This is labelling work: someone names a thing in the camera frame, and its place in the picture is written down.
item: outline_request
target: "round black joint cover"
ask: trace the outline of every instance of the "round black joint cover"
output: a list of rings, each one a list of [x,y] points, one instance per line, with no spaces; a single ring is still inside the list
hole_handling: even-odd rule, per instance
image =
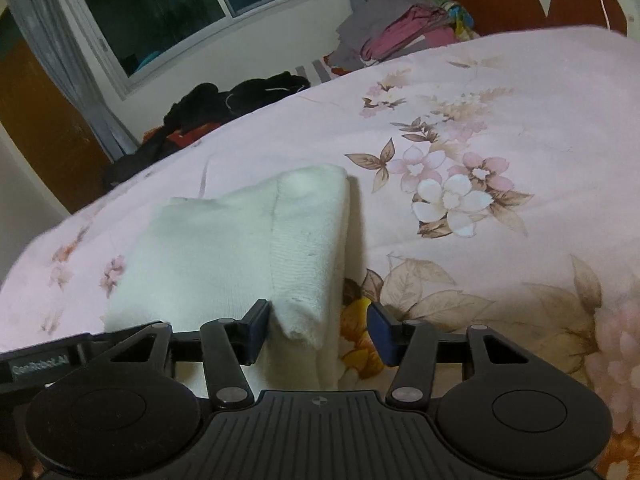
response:
[[[436,423],[470,462],[507,476],[557,476],[598,457],[610,437],[607,407],[558,371],[499,365],[449,390]]]
[[[117,478],[151,470],[183,450],[198,431],[191,391],[146,365],[107,365],[88,380],[60,381],[38,394],[27,436],[45,466]]]

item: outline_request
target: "pink flower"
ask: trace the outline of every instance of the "pink flower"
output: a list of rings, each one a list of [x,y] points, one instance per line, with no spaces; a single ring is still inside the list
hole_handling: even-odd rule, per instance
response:
[[[477,153],[468,152],[462,158],[464,166],[452,166],[449,168],[449,176],[463,174],[482,190],[488,187],[496,191],[509,191],[513,189],[513,182],[501,174],[507,171],[509,163],[501,156],[482,158]]]
[[[626,300],[594,317],[600,351],[585,358],[587,373],[611,410],[614,432],[631,424],[640,436],[640,304]]]
[[[379,111],[378,107],[374,107],[374,108],[363,108],[360,111],[360,115],[363,116],[365,119],[369,119],[370,117],[373,117],[375,114],[377,114]]]
[[[415,193],[421,180],[432,178],[442,183],[442,177],[435,171],[444,162],[447,155],[443,150],[429,153],[430,142],[423,142],[425,155],[420,148],[410,147],[402,154],[402,158],[395,158],[386,164],[389,173],[402,174],[400,189],[405,193]]]
[[[481,121],[471,121],[466,124],[460,124],[454,126],[455,129],[449,135],[451,140],[457,140],[459,142],[467,142],[473,134],[477,134],[482,130],[486,130],[486,124]]]
[[[367,95],[371,97],[378,97],[380,94],[382,94],[382,87],[379,83],[376,83],[367,91]]]

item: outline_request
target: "folded white cloth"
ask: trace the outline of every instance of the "folded white cloth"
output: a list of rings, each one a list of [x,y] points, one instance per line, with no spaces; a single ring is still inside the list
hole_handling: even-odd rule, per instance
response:
[[[346,172],[331,165],[216,200],[171,199],[128,256],[106,328],[162,319],[176,332],[198,330],[271,300],[267,341],[244,369],[254,393],[336,389],[348,214]],[[183,367],[181,376],[205,395],[202,372]]]

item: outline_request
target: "window frame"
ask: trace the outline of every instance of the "window frame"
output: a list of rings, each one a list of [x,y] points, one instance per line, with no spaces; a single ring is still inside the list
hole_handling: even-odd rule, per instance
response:
[[[95,21],[85,0],[66,0],[71,13],[82,34],[87,40],[92,53],[104,70],[111,85],[121,99],[144,86],[151,79],[161,75],[175,66],[181,59],[192,54],[192,50],[199,44],[214,38],[220,32],[242,25],[242,22],[274,7],[282,6],[292,0],[263,0],[252,6],[234,11],[227,0],[218,0],[218,4],[225,13],[224,18],[217,20],[207,27],[185,38],[180,43],[165,50],[160,56],[143,66],[140,70],[127,76],[109,43],[103,37],[100,27]]]

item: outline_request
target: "brown leaf print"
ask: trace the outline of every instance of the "brown leaf print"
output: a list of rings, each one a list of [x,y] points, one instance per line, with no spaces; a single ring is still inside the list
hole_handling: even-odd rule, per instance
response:
[[[100,288],[103,288],[107,292],[107,298],[111,296],[113,289],[118,286],[124,269],[124,256],[114,258],[105,267],[104,275],[100,279]]]
[[[532,194],[520,193],[514,190],[492,192],[491,196],[495,203],[505,207],[524,205],[533,198]]]
[[[375,155],[369,155],[369,153],[347,153],[344,156],[356,166],[360,166],[365,170],[379,170],[382,168],[382,161]]]
[[[387,168],[380,168],[376,172],[376,176],[373,179],[373,193],[378,191],[389,181],[389,171]]]
[[[443,332],[453,332],[470,325],[492,303],[459,290],[443,290],[412,306],[404,318],[426,319]]]
[[[400,318],[412,305],[420,301],[422,282],[415,271],[415,262],[405,260],[385,278],[380,290],[380,303]]]
[[[480,61],[473,59],[469,54],[463,54],[458,57],[458,61],[447,61],[450,65],[453,65],[457,68],[472,68],[475,67],[476,70],[478,67],[485,68],[501,68],[502,67],[502,56],[493,56],[493,57],[485,57]]]
[[[403,137],[411,142],[428,142],[428,138],[419,134],[404,134]]]
[[[382,148],[382,151],[380,152],[380,160],[382,161],[383,164],[386,164],[392,158],[394,158],[395,154],[396,154],[396,147],[394,146],[394,140],[389,139],[389,142],[386,143],[385,147]]]
[[[384,281],[378,273],[367,269],[367,275],[362,282],[362,295],[371,301],[380,301],[380,292],[384,284]]]
[[[414,272],[424,282],[447,283],[455,285],[455,280],[438,264],[429,260],[411,260],[414,265]]]
[[[538,298],[554,327],[574,332],[576,328],[591,319],[576,295],[568,290],[540,283],[524,283],[524,285]]]
[[[421,117],[415,119],[411,124],[404,123],[390,123],[392,126],[400,126],[401,132],[421,132],[422,129],[420,127]]]
[[[381,105],[385,105],[385,106],[391,108],[392,110],[395,110],[396,107],[398,107],[399,105],[403,105],[405,102],[406,102],[406,99],[398,99],[396,101],[391,101],[391,102],[381,101],[380,104]]]
[[[600,280],[590,266],[576,256],[572,256],[574,264],[574,285],[578,298],[587,314],[593,315],[602,306],[602,288]]]
[[[89,230],[89,226],[85,226],[82,229],[80,229],[80,231],[78,232],[78,235],[76,236],[76,239],[73,242],[71,242],[69,245],[60,247],[55,253],[53,253],[53,256],[51,257],[51,261],[58,262],[61,264],[68,261],[69,257],[76,250],[76,248],[78,247],[78,244],[82,241],[82,239],[84,238],[84,235],[87,233],[88,230]]]
[[[420,229],[418,229],[418,234],[422,236],[422,238],[442,238],[452,233],[453,231],[449,229],[446,218],[435,222],[420,222]]]
[[[522,218],[520,218],[515,211],[495,202],[489,206],[489,211],[491,211],[494,218],[502,225],[523,235],[524,237],[529,236],[527,227],[524,225]]]
[[[458,68],[471,68],[471,65],[468,65],[466,63],[458,63],[457,61],[447,61],[447,63]]]
[[[360,285],[353,280],[345,278],[342,284],[342,304],[350,305],[353,301],[361,297]]]

